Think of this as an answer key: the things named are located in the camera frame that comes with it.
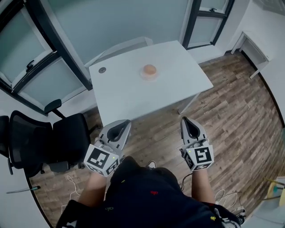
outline person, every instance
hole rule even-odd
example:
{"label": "person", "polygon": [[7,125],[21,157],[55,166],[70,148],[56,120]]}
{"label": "person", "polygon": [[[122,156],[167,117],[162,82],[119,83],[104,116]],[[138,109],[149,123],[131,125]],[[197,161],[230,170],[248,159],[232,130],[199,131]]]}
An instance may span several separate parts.
{"label": "person", "polygon": [[106,177],[92,173],[78,200],[71,200],[57,228],[194,228],[240,227],[238,218],[220,205],[207,169],[193,171],[192,197],[183,194],[174,174],[140,167],[126,157],[115,170],[106,193]]}

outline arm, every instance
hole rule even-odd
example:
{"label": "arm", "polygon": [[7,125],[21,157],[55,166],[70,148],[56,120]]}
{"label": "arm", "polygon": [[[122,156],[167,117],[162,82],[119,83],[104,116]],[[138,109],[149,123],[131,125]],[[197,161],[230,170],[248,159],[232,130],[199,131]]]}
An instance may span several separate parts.
{"label": "arm", "polygon": [[100,206],[104,201],[106,183],[106,177],[92,172],[78,202],[88,207]]}
{"label": "arm", "polygon": [[215,203],[215,196],[209,182],[207,169],[193,171],[192,197],[200,202]]}

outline black office chair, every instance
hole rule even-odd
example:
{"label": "black office chair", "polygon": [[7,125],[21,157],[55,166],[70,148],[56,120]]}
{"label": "black office chair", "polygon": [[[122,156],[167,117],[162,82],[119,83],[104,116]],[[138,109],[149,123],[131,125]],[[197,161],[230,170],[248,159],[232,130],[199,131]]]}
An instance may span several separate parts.
{"label": "black office chair", "polygon": [[56,100],[45,108],[45,113],[52,111],[63,118],[54,123],[53,128],[49,122],[36,121],[19,111],[12,112],[8,127],[11,174],[12,167],[23,168],[26,175],[32,177],[39,171],[43,173],[43,163],[54,172],[69,170],[76,164],[84,167],[81,163],[90,144],[90,133],[101,126],[95,125],[89,131],[83,114],[65,118],[57,110],[60,106],[61,100]]}

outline white cable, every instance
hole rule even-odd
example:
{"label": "white cable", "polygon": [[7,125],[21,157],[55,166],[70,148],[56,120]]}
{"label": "white cable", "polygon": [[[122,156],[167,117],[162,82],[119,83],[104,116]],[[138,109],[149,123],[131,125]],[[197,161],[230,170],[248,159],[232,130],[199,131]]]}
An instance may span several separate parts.
{"label": "white cable", "polygon": [[[67,175],[67,179],[68,179],[70,182],[72,182],[72,183],[74,184],[74,188],[75,188],[75,190],[70,193],[69,200],[71,200],[71,195],[72,195],[73,193],[76,193],[77,195],[80,195],[80,194],[77,192],[76,183],[73,181],[72,177],[69,176],[69,175]],[[61,206],[61,214],[62,214],[62,210],[63,210],[63,207],[64,207],[64,206],[67,206],[67,204]]]}
{"label": "white cable", "polygon": [[[219,198],[220,200],[217,201],[217,200],[216,200],[216,196],[217,196],[217,194],[218,194],[220,191],[224,191],[224,193],[223,193],[223,196]],[[225,195],[225,194],[226,194],[226,191],[225,191],[224,189],[219,190],[219,191],[215,194],[215,201],[216,201],[216,204],[220,204],[220,201],[222,200],[222,198],[226,197],[226,199],[224,200],[224,203],[223,203],[223,205],[222,205],[222,206],[224,206],[224,205],[226,204],[226,201],[227,201],[228,197],[231,196],[231,195],[233,195],[233,194],[235,194],[235,195],[236,195],[235,202],[234,202],[231,206],[227,207],[227,209],[229,209],[229,208],[231,208],[232,206],[234,206],[234,205],[236,204],[236,201],[237,201],[237,193],[234,192],[234,193],[230,193],[230,194],[228,194],[228,195]]]}

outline white table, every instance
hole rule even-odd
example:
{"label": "white table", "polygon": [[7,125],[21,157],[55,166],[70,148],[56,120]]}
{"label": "white table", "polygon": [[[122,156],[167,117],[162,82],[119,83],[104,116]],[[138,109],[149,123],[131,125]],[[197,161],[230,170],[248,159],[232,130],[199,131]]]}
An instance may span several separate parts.
{"label": "white table", "polygon": [[263,58],[265,59],[265,62],[262,64],[262,66],[257,69],[256,72],[254,72],[252,74],[252,76],[250,76],[250,79],[252,79],[255,75],[257,75],[264,67],[267,66],[267,64],[272,60],[272,54],[270,49],[266,46],[266,44],[257,36],[255,35],[253,32],[251,31],[243,31],[241,33],[240,38],[238,39],[238,41],[236,42],[235,46],[233,47],[231,54],[233,54],[237,47],[241,45],[240,47],[240,52],[243,49],[244,43],[245,41],[248,40],[253,47],[263,56]]}
{"label": "white table", "polygon": [[[145,81],[140,70],[156,67],[158,77]],[[104,73],[99,69],[105,67]],[[192,56],[178,41],[132,50],[90,67],[103,125],[135,119],[187,98],[183,113],[198,95],[213,87]]]}

